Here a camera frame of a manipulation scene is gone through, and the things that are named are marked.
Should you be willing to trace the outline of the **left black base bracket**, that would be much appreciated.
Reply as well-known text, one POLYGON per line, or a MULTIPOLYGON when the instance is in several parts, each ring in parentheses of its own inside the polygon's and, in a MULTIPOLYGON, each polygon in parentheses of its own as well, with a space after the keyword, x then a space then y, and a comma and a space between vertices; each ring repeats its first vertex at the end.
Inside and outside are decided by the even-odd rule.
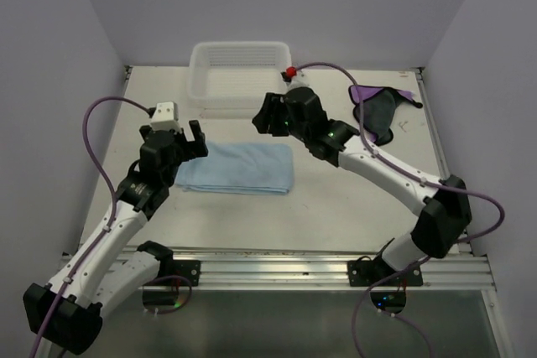
POLYGON ((170 273, 188 279, 193 287, 197 287, 201 276, 201 262, 199 260, 174 260, 170 273))

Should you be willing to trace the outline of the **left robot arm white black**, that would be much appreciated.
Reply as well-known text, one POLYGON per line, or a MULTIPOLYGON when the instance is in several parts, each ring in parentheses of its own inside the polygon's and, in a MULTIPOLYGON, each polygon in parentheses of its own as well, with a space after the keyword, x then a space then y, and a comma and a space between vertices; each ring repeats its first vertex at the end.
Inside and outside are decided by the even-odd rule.
POLYGON ((23 294, 29 328, 74 355, 84 353, 99 335, 105 317, 137 288, 176 279, 172 252, 147 241, 119 269, 109 269, 127 243, 168 199, 181 164, 207 156, 197 120, 188 140, 177 122, 163 130, 140 128, 139 158, 115 191, 101 222, 70 261, 46 284, 31 284, 23 294))

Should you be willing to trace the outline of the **aluminium mounting rail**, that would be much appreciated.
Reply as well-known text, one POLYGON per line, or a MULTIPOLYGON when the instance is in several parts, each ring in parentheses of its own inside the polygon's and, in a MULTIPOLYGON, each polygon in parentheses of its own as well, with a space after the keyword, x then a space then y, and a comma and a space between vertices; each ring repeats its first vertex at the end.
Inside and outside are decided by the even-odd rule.
MULTIPOLYGON (((349 262, 359 256, 350 252, 290 252, 233 249, 173 249, 176 260, 199 262, 199 290, 204 291, 362 291, 353 287, 354 271, 349 262)), ((407 290, 482 291, 494 290, 495 281, 485 257, 468 253, 432 259, 411 275, 421 286, 406 281, 407 290)))

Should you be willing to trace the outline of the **black base bracket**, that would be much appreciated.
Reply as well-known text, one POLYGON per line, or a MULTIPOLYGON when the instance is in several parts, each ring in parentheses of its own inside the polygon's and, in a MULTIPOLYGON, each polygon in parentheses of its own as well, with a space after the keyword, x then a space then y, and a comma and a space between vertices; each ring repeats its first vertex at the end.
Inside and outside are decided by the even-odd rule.
POLYGON ((348 261, 347 276, 351 287, 369 287, 375 283, 384 287, 397 287, 399 285, 420 287, 424 285, 419 267, 405 272, 397 272, 380 256, 376 256, 374 259, 362 256, 356 260, 348 261))
POLYGON ((170 273, 188 279, 193 287, 197 287, 201 276, 201 262, 199 260, 174 260, 170 273))

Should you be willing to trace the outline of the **right black base bracket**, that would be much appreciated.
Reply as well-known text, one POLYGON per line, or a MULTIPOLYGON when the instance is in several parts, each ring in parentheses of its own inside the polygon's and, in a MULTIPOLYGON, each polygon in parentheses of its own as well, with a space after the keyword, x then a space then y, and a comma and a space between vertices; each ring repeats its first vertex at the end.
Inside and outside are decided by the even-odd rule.
POLYGON ((419 267, 405 272, 397 272, 380 256, 376 256, 374 259, 362 256, 356 260, 348 261, 347 276, 351 287, 369 287, 375 283, 384 287, 397 287, 399 285, 420 287, 424 285, 419 267))

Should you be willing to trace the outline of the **light blue towel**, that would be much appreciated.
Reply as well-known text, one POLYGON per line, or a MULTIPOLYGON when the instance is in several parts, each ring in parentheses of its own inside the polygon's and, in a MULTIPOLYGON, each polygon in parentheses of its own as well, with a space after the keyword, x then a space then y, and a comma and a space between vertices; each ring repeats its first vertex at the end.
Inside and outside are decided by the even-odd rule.
POLYGON ((281 143, 207 144, 208 155, 181 164, 175 185, 185 190, 286 195, 295 184, 293 153, 281 143))

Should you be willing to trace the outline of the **white plastic basket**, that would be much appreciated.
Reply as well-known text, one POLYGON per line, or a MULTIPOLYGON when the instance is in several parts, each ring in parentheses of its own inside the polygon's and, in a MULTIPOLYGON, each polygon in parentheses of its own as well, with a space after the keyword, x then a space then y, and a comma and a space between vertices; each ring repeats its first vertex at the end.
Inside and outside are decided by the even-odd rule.
POLYGON ((190 55, 186 93, 203 109, 256 109, 267 92, 281 93, 292 65, 278 41, 201 42, 190 55))

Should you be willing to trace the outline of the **purple and grey towel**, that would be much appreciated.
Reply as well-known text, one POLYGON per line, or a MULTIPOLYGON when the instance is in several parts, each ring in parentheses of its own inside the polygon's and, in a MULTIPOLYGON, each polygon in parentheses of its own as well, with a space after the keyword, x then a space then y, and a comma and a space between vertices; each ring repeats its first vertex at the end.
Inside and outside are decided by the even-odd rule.
POLYGON ((383 146, 393 141, 394 134, 391 124, 395 112, 401 104, 407 103, 418 109, 423 107, 421 102, 415 100, 413 92, 389 86, 350 86, 348 93, 354 105, 353 116, 357 122, 360 122, 359 96, 362 97, 363 126, 377 146, 383 146))

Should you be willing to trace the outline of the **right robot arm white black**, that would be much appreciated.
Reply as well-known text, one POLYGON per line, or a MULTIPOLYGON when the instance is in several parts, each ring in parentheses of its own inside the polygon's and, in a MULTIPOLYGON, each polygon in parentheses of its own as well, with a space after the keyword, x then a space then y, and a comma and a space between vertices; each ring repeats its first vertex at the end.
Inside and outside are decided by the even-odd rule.
POLYGON ((374 259, 357 260, 357 275, 366 284, 393 284, 408 265, 427 257, 445 257, 472 219, 462 179, 452 175, 441 180, 428 174, 405 177, 400 171, 412 172, 412 167, 365 146, 355 127, 328 118, 309 87, 267 93, 253 125, 260 134, 297 138, 315 158, 367 179, 416 216, 414 228, 389 241, 374 259))

